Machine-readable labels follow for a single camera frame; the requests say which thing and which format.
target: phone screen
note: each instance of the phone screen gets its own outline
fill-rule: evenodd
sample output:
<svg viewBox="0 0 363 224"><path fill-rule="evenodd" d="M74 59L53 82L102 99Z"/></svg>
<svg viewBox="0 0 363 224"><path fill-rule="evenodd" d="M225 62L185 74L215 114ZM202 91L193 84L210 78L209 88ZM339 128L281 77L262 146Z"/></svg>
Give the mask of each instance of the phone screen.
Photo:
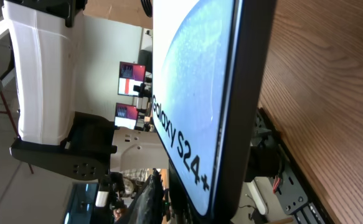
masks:
<svg viewBox="0 0 363 224"><path fill-rule="evenodd" d="M155 0L153 119L195 209L208 210L218 163L234 1Z"/></svg>

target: computer monitor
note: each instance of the computer monitor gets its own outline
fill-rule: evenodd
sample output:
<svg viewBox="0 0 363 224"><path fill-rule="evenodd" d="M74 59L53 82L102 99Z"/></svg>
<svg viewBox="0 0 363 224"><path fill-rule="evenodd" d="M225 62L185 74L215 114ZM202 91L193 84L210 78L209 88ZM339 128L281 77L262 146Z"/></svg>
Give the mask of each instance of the computer monitor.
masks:
<svg viewBox="0 0 363 224"><path fill-rule="evenodd" d="M140 86L145 79L145 66L135 63L120 62L118 94L126 96L138 96L134 91L135 85Z"/></svg>
<svg viewBox="0 0 363 224"><path fill-rule="evenodd" d="M137 107L116 103L115 126L134 129L137 124Z"/></svg>
<svg viewBox="0 0 363 224"><path fill-rule="evenodd" d="M200 219L237 210L275 3L153 2L153 121Z"/></svg>

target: wood grain surface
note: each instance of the wood grain surface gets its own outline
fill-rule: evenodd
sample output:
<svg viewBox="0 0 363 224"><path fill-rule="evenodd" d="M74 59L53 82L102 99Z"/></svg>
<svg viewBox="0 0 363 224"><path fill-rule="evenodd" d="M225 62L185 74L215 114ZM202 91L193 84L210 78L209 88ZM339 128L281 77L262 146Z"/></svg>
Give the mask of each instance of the wood grain surface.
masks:
<svg viewBox="0 0 363 224"><path fill-rule="evenodd" d="M363 223L363 0L278 0L260 105L336 223Z"/></svg>

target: blue light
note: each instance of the blue light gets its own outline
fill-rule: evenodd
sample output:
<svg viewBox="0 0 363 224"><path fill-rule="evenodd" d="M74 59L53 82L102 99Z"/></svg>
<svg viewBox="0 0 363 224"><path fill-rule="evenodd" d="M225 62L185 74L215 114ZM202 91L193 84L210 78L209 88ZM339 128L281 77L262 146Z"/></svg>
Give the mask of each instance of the blue light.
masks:
<svg viewBox="0 0 363 224"><path fill-rule="evenodd" d="M65 224L68 224L69 221L69 212L67 213L67 216L65 217Z"/></svg>

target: black monitor bezel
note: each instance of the black monitor bezel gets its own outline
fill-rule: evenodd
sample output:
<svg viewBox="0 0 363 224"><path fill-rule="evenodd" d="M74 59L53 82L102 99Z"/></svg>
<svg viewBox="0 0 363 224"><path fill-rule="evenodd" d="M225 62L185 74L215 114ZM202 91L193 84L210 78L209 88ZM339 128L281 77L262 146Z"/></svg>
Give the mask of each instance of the black monitor bezel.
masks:
<svg viewBox="0 0 363 224"><path fill-rule="evenodd" d="M188 197L192 212L202 222L230 220L238 209L275 7L276 0L236 0L234 3L220 116L223 130L219 127L217 142L220 144L216 149L217 158L222 159L214 164L214 169L218 169L212 177L206 214L199 215Z"/></svg>

